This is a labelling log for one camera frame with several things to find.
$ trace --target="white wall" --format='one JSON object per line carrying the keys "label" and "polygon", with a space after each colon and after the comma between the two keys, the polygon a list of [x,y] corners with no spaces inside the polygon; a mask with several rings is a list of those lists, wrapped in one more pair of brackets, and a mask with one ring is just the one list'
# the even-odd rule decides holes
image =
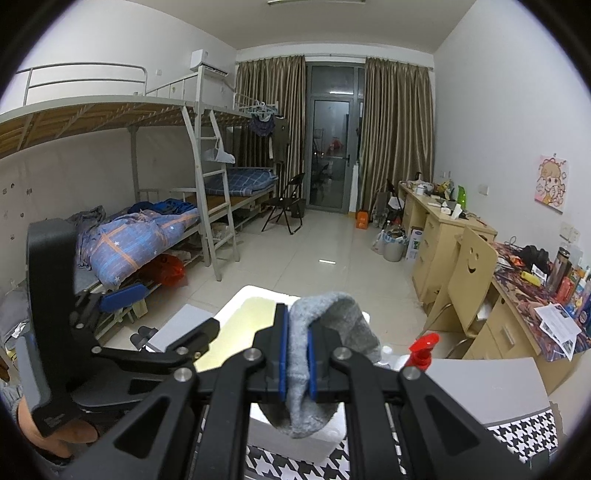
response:
{"label": "white wall", "polygon": [[[29,223],[97,205],[110,215],[134,203],[130,152],[129,133],[118,129],[60,138],[0,160],[0,294],[25,277]],[[140,188],[195,187],[184,129],[141,128],[137,152]]]}
{"label": "white wall", "polygon": [[[122,0],[80,0],[45,33],[21,68],[73,61],[134,64],[147,69],[150,90],[192,73],[191,52],[201,48],[232,73],[226,81],[233,85],[236,50],[223,41],[143,5]],[[156,75],[157,70],[162,71],[161,76]],[[75,77],[142,79],[143,74],[120,67],[59,67],[36,71],[31,83]],[[26,81],[26,73],[15,78],[0,102],[0,113],[22,105]],[[187,84],[186,98],[191,86],[194,84]],[[133,94],[142,89],[137,83],[68,83],[33,89],[28,103],[64,96]],[[232,105],[232,92],[220,81],[206,79],[203,95],[208,103]]]}
{"label": "white wall", "polygon": [[[364,57],[379,57],[389,60],[414,63],[424,67],[433,67],[433,55],[410,48],[395,47],[379,44],[346,44],[346,43],[277,43],[262,45],[259,47],[245,48],[238,51],[236,60],[249,61],[269,57],[282,57],[289,55],[305,55],[306,61],[333,61],[348,63],[365,63]],[[429,72],[433,103],[435,103],[435,72]],[[356,195],[358,192],[359,169],[354,168],[351,179],[351,197],[349,199],[349,211],[356,210]]]}
{"label": "white wall", "polygon": [[[434,55],[437,71],[435,174],[452,172],[467,206],[499,231],[554,258],[561,221],[580,232],[590,258],[591,98],[569,59],[513,0],[478,0]],[[534,202],[540,155],[570,161],[564,214]],[[489,195],[478,193],[489,185]],[[591,356],[551,400],[565,433],[591,394]]]}

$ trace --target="drawer handle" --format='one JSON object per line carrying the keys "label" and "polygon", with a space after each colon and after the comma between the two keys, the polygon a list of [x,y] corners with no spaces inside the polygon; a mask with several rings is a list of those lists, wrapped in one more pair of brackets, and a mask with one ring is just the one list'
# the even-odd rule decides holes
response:
{"label": "drawer handle", "polygon": [[505,337],[507,338],[507,341],[509,342],[509,345],[511,345],[512,347],[514,347],[515,346],[515,340],[513,340],[513,336],[511,335],[511,333],[507,329],[507,327],[503,327],[501,329],[501,331],[505,334]]}

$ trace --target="bed ladder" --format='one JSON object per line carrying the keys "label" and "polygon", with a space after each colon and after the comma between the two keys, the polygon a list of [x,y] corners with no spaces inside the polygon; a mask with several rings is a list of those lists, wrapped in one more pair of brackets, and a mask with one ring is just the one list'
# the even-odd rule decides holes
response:
{"label": "bed ladder", "polygon": [[[232,216],[232,204],[230,202],[230,191],[228,187],[228,171],[226,170],[226,164],[220,163],[220,168],[214,171],[203,173],[201,165],[201,142],[204,140],[216,140],[219,148],[223,148],[222,133],[217,124],[216,115],[213,110],[209,111],[209,119],[212,123],[215,137],[203,137],[201,135],[201,104],[195,103],[195,122],[194,127],[191,125],[191,117],[187,106],[183,106],[183,119],[187,132],[189,133],[189,140],[191,141],[191,147],[193,149],[193,156],[195,159],[195,186],[197,190],[197,206],[199,207],[199,215],[201,216],[202,228],[205,229],[204,235],[207,239],[207,248],[205,242],[203,243],[203,259],[205,264],[209,266],[213,265],[213,272],[215,273],[216,280],[222,280],[222,272],[220,270],[220,264],[217,258],[217,250],[227,243],[232,241],[232,250],[234,261],[240,261],[240,253],[238,252],[238,244],[236,243],[236,229],[234,228],[234,218]],[[207,177],[213,177],[214,175],[221,175],[223,181],[223,194],[224,202],[221,205],[217,205],[212,209],[209,209],[207,205],[207,195],[205,193],[205,182],[204,179]],[[225,211],[228,216],[228,234],[221,240],[215,242],[213,238],[212,226],[210,222],[210,216],[217,214],[218,212]]]}

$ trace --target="black mechanical arm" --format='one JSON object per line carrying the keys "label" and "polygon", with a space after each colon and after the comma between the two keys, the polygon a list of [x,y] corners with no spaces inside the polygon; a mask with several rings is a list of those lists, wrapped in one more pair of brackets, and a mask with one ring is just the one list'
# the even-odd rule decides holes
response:
{"label": "black mechanical arm", "polygon": [[[82,304],[91,299],[77,304],[72,293],[75,244],[65,222],[30,226],[33,328],[17,350],[25,396],[42,434],[77,417],[106,427],[62,478],[243,478],[250,404],[285,401],[287,307],[277,305],[273,326],[257,332],[251,348],[205,372],[196,372],[193,361],[217,336],[215,319],[164,353],[101,348],[90,329],[77,328],[84,325],[78,321]],[[82,316],[89,310],[86,303]],[[309,339],[311,397],[345,403],[352,479],[530,478],[529,469],[427,374],[375,367],[319,323]]]}

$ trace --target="tile floor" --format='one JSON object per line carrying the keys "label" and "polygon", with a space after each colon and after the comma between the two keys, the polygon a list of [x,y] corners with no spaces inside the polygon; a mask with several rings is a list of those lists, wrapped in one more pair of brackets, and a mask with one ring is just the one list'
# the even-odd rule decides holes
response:
{"label": "tile floor", "polygon": [[[190,303],[213,314],[245,285],[255,285],[295,296],[326,291],[350,293],[371,315],[371,327],[395,353],[407,353],[426,316],[411,281],[412,263],[391,263],[371,250],[378,231],[355,228],[355,221],[337,213],[307,210],[304,226],[289,235],[284,224],[270,224],[261,233],[264,218],[257,218],[238,234],[241,260],[223,260],[223,278],[202,262],[187,267],[185,285],[161,287],[147,298],[148,313],[134,324],[125,321],[107,346],[132,349],[129,336],[138,326],[161,327],[179,308]],[[231,248],[220,251],[231,258]],[[320,263],[331,260],[335,265]],[[445,339],[442,356],[453,339]]]}

